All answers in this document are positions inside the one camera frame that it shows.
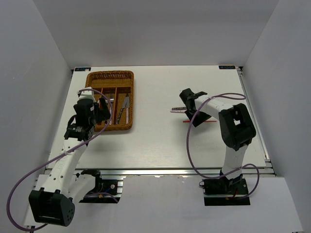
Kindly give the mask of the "pink handled knife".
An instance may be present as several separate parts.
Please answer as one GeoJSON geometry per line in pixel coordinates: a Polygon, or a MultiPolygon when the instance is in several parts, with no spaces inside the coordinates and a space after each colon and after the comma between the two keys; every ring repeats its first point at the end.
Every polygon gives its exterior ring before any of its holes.
{"type": "Polygon", "coordinates": [[[122,105],[122,109],[126,111],[126,124],[129,123],[129,105],[130,105],[130,97],[129,94],[126,94],[123,105],[122,105]]]}

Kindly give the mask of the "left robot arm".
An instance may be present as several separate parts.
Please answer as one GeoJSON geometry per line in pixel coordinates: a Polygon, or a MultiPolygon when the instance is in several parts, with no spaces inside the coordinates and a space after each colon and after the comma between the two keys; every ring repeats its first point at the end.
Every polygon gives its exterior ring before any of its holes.
{"type": "Polygon", "coordinates": [[[49,177],[39,190],[31,191],[29,204],[35,222],[68,226],[74,217],[75,205],[86,194],[102,190],[100,172],[84,170],[71,182],[73,172],[93,138],[95,125],[110,118],[107,107],[100,109],[93,97],[80,97],[74,105],[75,115],[68,121],[62,152],[49,177]]]}

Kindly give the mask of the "pink handled fork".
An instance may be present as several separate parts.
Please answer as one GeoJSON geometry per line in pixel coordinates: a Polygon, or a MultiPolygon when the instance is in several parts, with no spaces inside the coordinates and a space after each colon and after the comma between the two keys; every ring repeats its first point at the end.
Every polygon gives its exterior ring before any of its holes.
{"type": "Polygon", "coordinates": [[[114,107],[114,93],[113,92],[109,94],[109,100],[111,102],[110,114],[111,114],[111,117],[113,117],[113,107],[114,107]]]}

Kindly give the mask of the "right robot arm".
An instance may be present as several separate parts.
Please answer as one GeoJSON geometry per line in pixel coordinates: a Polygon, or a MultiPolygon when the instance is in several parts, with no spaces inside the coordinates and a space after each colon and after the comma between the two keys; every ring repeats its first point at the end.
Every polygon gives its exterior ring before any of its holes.
{"type": "Polygon", "coordinates": [[[212,117],[218,120],[221,137],[226,145],[219,187],[224,193],[232,193],[237,188],[237,183],[242,180],[242,162],[249,144],[256,136],[256,129],[245,104],[233,105],[218,99],[244,100],[246,96],[223,93],[210,97],[206,92],[194,93],[187,88],[179,97],[186,107],[185,114],[191,126],[197,127],[212,117]]]}

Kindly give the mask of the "pink handled spoon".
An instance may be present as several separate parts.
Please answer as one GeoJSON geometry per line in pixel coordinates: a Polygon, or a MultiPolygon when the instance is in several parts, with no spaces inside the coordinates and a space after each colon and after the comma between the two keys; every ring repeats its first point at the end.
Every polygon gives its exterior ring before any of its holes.
{"type": "Polygon", "coordinates": [[[185,113],[186,110],[171,110],[171,113],[185,113]]]}

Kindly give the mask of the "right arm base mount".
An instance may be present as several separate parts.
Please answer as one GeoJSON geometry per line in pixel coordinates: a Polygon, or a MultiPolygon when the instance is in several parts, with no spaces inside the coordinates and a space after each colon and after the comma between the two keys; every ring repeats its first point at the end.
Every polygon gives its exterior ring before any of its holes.
{"type": "Polygon", "coordinates": [[[221,180],[204,179],[199,182],[203,189],[205,206],[247,206],[250,205],[248,187],[245,179],[226,188],[221,180]]]}

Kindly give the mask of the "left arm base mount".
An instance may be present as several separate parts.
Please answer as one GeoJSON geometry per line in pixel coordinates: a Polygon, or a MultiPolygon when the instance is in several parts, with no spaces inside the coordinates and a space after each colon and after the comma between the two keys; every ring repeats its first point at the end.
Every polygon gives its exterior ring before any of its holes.
{"type": "Polygon", "coordinates": [[[85,169],[76,174],[76,180],[81,175],[91,175],[95,177],[95,186],[87,192],[89,197],[83,198],[80,203],[117,203],[120,200],[118,193],[119,180],[103,179],[101,172],[96,169],[85,169]]]}

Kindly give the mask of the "orange chopstick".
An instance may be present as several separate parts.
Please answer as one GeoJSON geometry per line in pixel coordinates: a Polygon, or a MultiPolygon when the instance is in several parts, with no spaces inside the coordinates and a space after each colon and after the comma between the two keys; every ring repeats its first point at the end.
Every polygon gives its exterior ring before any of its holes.
{"type": "MultiPolygon", "coordinates": [[[[206,120],[204,121],[204,123],[208,123],[208,122],[217,122],[216,120],[206,120]]],[[[183,120],[183,123],[190,123],[190,120],[183,120]]]]}

